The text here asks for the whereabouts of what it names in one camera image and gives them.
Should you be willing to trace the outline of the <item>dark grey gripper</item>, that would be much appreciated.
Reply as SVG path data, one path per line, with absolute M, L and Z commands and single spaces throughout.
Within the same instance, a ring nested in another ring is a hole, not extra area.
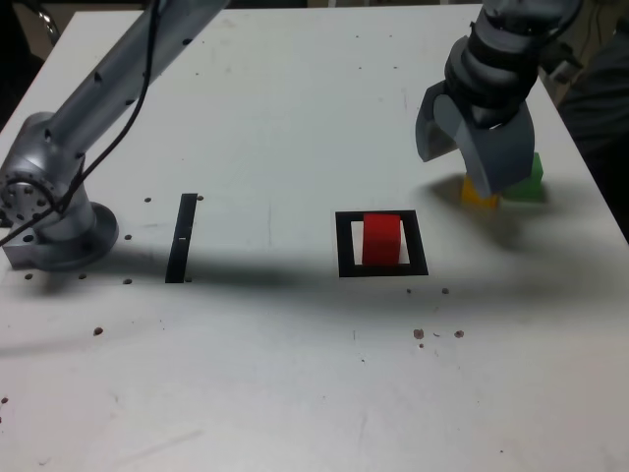
M 476 191 L 498 194 L 531 176 L 535 132 L 528 105 L 471 105 L 470 116 L 450 96 L 446 81 L 426 90 L 416 120 L 423 162 L 459 150 Z

